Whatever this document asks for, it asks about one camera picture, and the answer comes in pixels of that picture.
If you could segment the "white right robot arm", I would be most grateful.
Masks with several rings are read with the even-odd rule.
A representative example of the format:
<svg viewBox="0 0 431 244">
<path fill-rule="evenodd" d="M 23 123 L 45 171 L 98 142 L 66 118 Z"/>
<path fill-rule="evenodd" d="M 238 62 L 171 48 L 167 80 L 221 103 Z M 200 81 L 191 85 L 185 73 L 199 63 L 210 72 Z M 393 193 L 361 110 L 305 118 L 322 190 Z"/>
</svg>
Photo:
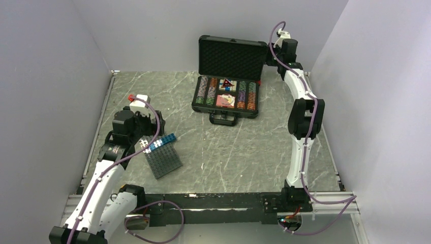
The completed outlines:
<svg viewBox="0 0 431 244">
<path fill-rule="evenodd" d="M 267 65 L 276 66 L 282 80 L 288 85 L 294 103 L 288 119 L 292 138 L 290 169 L 282 188 L 281 207 L 293 211 L 300 204 L 308 204 L 307 177 L 310 152 L 321 131 L 325 102 L 318 99 L 305 80 L 302 65 L 296 62 L 297 40 L 280 37 L 270 43 L 271 54 Z"/>
</svg>

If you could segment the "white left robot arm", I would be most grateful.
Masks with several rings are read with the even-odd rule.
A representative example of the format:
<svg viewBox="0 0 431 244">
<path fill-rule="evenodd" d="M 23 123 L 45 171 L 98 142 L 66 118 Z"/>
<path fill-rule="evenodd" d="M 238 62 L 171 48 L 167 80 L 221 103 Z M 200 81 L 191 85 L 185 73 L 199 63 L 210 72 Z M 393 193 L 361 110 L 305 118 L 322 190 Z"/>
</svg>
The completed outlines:
<svg viewBox="0 0 431 244">
<path fill-rule="evenodd" d="M 131 156 L 136 154 L 135 144 L 143 136 L 164 134 L 166 122 L 161 112 L 153 113 L 155 118 L 126 106 L 114 115 L 88 187 L 63 226 L 51 229 L 50 243 L 108 243 L 129 212 L 138 214 L 145 209 L 144 188 L 135 185 L 121 188 L 113 203 L 107 203 Z"/>
</svg>

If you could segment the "clear round plastic disc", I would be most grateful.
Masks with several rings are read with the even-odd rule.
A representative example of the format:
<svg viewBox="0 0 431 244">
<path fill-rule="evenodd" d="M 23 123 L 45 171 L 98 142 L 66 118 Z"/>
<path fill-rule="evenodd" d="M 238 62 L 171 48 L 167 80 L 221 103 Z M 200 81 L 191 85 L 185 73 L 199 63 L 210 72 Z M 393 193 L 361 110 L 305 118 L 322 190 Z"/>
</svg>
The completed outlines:
<svg viewBox="0 0 431 244">
<path fill-rule="evenodd" d="M 223 106 L 234 106 L 235 97 L 230 94 L 224 94 L 221 96 Z"/>
</svg>

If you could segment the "blue playing card deck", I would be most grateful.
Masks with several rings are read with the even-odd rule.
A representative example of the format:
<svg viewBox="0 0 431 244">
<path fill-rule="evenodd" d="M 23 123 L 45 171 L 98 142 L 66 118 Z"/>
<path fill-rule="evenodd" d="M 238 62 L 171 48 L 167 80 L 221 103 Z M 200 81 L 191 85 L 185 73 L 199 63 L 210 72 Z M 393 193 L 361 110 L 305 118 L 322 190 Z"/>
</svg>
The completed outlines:
<svg viewBox="0 0 431 244">
<path fill-rule="evenodd" d="M 238 82 L 230 79 L 219 80 L 219 90 L 235 92 L 237 90 Z"/>
</svg>

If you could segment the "red triangular dealer button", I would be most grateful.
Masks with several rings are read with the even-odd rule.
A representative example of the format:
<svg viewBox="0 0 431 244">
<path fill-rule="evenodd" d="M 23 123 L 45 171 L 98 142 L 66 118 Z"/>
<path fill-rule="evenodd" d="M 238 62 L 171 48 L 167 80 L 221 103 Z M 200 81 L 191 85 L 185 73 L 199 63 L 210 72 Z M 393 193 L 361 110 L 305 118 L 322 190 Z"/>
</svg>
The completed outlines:
<svg viewBox="0 0 431 244">
<path fill-rule="evenodd" d="M 229 79 L 221 79 L 219 82 L 220 90 L 233 90 L 235 86 L 236 86 L 236 83 Z"/>
</svg>

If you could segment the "red playing card deck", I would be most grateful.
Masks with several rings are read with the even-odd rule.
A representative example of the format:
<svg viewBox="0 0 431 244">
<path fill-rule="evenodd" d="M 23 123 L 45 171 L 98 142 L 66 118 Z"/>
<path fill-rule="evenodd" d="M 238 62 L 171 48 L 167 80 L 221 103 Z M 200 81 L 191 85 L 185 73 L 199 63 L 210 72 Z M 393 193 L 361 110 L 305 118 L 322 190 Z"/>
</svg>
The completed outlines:
<svg viewBox="0 0 431 244">
<path fill-rule="evenodd" d="M 234 108 L 235 97 L 230 94 L 217 95 L 216 106 Z"/>
</svg>

